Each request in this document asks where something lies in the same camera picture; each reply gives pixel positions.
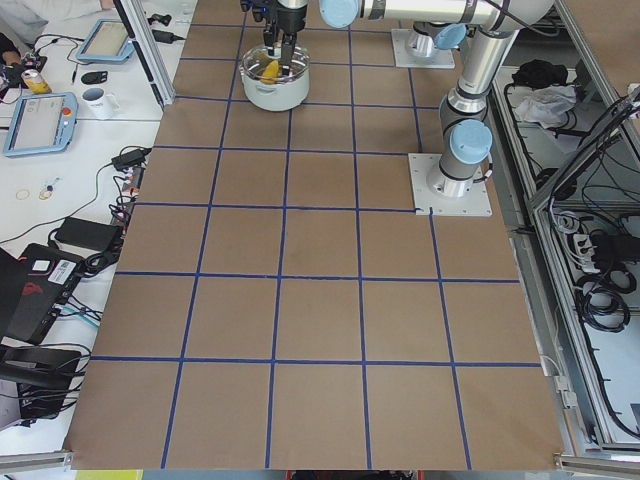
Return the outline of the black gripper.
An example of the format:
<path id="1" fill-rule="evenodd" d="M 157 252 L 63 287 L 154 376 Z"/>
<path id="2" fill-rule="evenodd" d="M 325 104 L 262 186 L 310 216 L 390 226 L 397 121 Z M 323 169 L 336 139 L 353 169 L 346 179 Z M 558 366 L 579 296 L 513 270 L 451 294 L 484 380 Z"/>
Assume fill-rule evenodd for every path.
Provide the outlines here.
<path id="1" fill-rule="evenodd" d="M 307 0 L 240 0 L 243 12 L 251 12 L 255 22 L 265 22 L 263 29 L 264 45 L 267 54 L 275 51 L 276 34 L 284 32 L 281 41 L 280 66 L 282 75 L 288 77 L 295 52 L 297 33 L 305 28 Z"/>

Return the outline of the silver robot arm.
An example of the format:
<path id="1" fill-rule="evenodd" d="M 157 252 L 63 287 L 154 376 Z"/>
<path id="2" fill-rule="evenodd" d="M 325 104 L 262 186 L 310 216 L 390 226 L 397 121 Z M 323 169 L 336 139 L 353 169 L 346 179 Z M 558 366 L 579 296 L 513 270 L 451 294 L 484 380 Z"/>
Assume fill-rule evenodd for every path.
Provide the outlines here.
<path id="1" fill-rule="evenodd" d="M 488 93 L 517 35 L 479 27 L 463 52 L 462 73 L 439 108 L 444 150 L 427 174 L 428 186 L 441 197 L 461 198 L 477 182 L 493 144 L 484 122 Z"/>
<path id="2" fill-rule="evenodd" d="M 297 34 L 305 28 L 306 1 L 241 1 L 256 22 L 265 23 L 264 44 L 273 53 L 281 45 L 281 65 L 290 70 Z M 551 1 L 321 1 L 325 24 L 335 29 L 357 19 L 385 18 L 431 23 L 472 25 L 486 32 L 513 32 L 539 21 L 552 7 Z"/>

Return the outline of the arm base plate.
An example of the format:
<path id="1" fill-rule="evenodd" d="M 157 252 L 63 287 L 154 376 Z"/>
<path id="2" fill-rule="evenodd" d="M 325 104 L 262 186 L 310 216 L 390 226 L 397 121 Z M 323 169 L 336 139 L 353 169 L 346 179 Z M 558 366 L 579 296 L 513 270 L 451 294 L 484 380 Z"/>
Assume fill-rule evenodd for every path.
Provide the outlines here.
<path id="1" fill-rule="evenodd" d="M 440 154 L 408 155 L 414 211 L 417 215 L 490 217 L 492 208 L 478 165 L 471 179 L 453 180 L 440 170 Z"/>
<path id="2" fill-rule="evenodd" d="M 452 50 L 442 50 L 434 40 L 413 29 L 391 31 L 395 66 L 401 68 L 454 69 Z"/>

